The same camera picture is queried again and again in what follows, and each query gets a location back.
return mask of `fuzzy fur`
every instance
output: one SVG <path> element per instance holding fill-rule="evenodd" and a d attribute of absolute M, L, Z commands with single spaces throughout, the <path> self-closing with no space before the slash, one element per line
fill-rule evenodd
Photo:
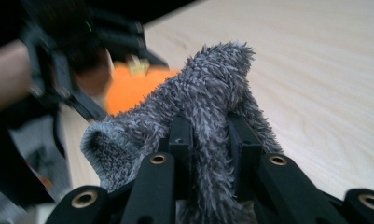
<path fill-rule="evenodd" d="M 241 115 L 266 152 L 282 153 L 250 92 L 247 73 L 254 52 L 246 44 L 204 46 L 181 72 L 159 85 L 134 109 L 90 125 L 82 152 L 109 192 L 133 180 L 144 156 L 157 150 L 174 116 L 192 124 L 194 197 L 177 202 L 177 223 L 254 223 L 252 202 L 237 203 L 227 153 L 227 113 Z"/>

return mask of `black plastic part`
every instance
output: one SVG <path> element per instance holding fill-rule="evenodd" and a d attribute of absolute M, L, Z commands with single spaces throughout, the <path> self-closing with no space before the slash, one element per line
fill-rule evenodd
<path fill-rule="evenodd" d="M 175 171 L 175 198 L 188 199 L 192 187 L 190 186 L 192 178 L 193 162 L 193 130 L 189 120 L 182 116 L 176 116 L 173 119 L 169 136 L 169 153 L 176 160 Z"/>
<path fill-rule="evenodd" d="M 259 224 L 283 224 L 277 211 L 270 209 L 259 200 L 254 201 L 254 212 Z"/>
<path fill-rule="evenodd" d="M 347 223 L 325 195 L 285 155 L 268 153 L 262 156 L 258 176 L 284 223 Z"/>
<path fill-rule="evenodd" d="M 106 116 L 74 78 L 75 72 L 97 64 L 98 49 L 107 49 L 114 61 L 125 62 L 127 56 L 134 54 L 151 64 L 167 66 L 149 52 L 143 26 L 137 21 L 86 6 L 83 0 L 22 2 L 30 16 L 21 41 L 29 50 L 32 94 L 45 106 L 64 102 L 86 120 L 101 120 Z"/>
<path fill-rule="evenodd" d="M 134 180 L 109 194 L 110 202 L 106 208 L 106 211 L 111 215 L 110 221 L 108 222 L 109 224 L 118 224 L 122 219 L 123 212 L 132 192 L 133 184 Z"/>
<path fill-rule="evenodd" d="M 263 154 L 262 144 L 247 122 L 237 114 L 228 115 L 230 157 L 234 167 L 234 188 L 240 202 L 253 200 L 253 169 Z"/>
<path fill-rule="evenodd" d="M 370 189 L 350 189 L 343 203 L 344 213 L 351 224 L 374 224 L 374 191 Z"/>
<path fill-rule="evenodd" d="M 108 203 L 109 196 L 106 190 L 100 187 L 83 186 L 74 189 L 55 207 L 46 224 L 108 223 L 109 215 L 105 210 Z"/>
<path fill-rule="evenodd" d="M 144 157 L 120 223 L 174 223 L 174 177 L 171 154 L 156 152 Z"/>

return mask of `wooden table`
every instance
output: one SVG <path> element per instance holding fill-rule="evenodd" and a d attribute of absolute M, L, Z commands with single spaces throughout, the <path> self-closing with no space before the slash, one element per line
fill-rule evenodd
<path fill-rule="evenodd" d="M 374 190 L 374 0 L 200 1 L 145 26 L 180 69 L 203 45 L 246 42 L 251 90 L 285 154 L 318 189 Z M 62 114 L 73 187 L 98 185 L 79 149 L 88 123 Z"/>

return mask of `orange object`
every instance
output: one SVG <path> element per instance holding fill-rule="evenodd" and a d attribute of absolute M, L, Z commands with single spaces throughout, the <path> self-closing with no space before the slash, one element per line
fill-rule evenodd
<path fill-rule="evenodd" d="M 114 63 L 112 82 L 105 96 L 105 109 L 116 115 L 135 108 L 144 101 L 166 78 L 174 77 L 178 71 L 164 66 L 149 66 L 146 74 L 131 74 L 126 63 Z"/>

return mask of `brass screw hole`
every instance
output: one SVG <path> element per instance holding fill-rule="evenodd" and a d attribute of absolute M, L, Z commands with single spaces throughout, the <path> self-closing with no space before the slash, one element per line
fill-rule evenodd
<path fill-rule="evenodd" d="M 272 156 L 272 157 L 269 158 L 269 160 L 271 161 L 271 163 L 276 164 L 276 165 L 286 165 L 287 164 L 287 160 L 284 159 L 283 157 L 279 157 L 279 156 Z"/>
<path fill-rule="evenodd" d="M 358 200 L 366 207 L 374 210 L 374 196 L 370 194 L 361 194 Z"/>
<path fill-rule="evenodd" d="M 89 205 L 93 204 L 97 199 L 97 192 L 95 190 L 87 190 L 80 194 L 78 194 L 74 199 L 71 201 L 71 205 L 74 208 L 84 208 L 88 207 Z"/>
<path fill-rule="evenodd" d="M 158 154 L 158 155 L 152 156 L 149 160 L 151 161 L 152 164 L 163 164 L 164 162 L 167 161 L 167 156 L 163 154 Z"/>

